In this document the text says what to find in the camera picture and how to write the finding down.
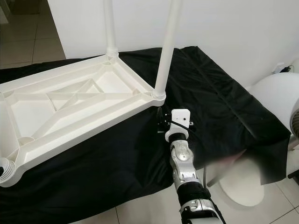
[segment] white pole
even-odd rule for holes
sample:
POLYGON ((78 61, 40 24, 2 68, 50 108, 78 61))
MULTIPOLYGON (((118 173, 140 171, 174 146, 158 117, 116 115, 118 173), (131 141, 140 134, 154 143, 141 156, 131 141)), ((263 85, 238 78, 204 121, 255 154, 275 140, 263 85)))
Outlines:
POLYGON ((164 100, 166 98, 165 88, 173 54, 174 35, 178 26, 178 19, 181 7, 182 0, 171 1, 171 7, 166 26, 166 34, 164 38, 158 75, 156 79, 156 86, 152 93, 152 97, 157 100, 164 100))
POLYGON ((107 55, 109 57, 117 57, 118 49, 115 44, 112 0, 104 0, 104 17, 107 39, 107 55))

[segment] black tablecloth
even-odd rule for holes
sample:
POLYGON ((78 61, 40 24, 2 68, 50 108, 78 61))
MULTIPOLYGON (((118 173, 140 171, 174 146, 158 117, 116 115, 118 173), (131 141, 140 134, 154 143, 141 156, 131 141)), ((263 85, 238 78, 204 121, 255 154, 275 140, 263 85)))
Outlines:
MULTIPOLYGON (((120 58, 154 86, 160 48, 122 52, 120 58)), ((0 71, 0 83, 78 62, 0 71)), ((247 149, 262 183, 285 177, 290 133, 279 120, 197 47, 175 49, 165 105, 187 108, 196 134, 189 138, 196 168, 247 149)), ((0 188, 0 223, 70 223, 172 184, 170 151, 157 134, 151 107, 27 171, 0 188)))

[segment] fan grille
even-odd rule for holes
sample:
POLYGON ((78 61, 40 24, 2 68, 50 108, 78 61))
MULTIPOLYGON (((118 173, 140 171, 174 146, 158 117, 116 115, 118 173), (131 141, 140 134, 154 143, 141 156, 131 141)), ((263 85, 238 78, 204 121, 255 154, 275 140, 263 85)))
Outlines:
POLYGON ((299 139, 299 110, 294 113, 291 121, 293 134, 299 139))

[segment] robotic arm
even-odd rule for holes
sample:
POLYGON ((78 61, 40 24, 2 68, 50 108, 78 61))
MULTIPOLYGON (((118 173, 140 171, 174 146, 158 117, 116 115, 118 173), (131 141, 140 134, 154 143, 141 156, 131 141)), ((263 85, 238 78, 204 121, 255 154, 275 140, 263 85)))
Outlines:
POLYGON ((172 110, 170 123, 165 139, 170 143, 170 163, 181 205, 182 223, 225 224, 217 206, 211 200, 209 191, 202 186, 193 166, 193 152, 187 142, 190 111, 187 109, 172 110))

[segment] black cloth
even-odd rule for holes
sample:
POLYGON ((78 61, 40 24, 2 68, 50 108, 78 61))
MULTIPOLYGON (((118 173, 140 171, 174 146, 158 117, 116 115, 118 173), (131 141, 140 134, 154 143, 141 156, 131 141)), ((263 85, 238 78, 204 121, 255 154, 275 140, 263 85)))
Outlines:
MULTIPOLYGON (((154 87, 160 48, 122 52, 120 58, 154 87)), ((0 82, 82 59, 0 71, 0 82)), ((285 178, 290 133, 279 120, 197 47, 175 49, 164 107, 187 108, 194 165, 247 149, 263 173, 262 183, 285 178)), ((95 135, 27 171, 0 188, 0 223, 70 223, 172 184, 169 145, 157 134, 157 108, 95 135)))

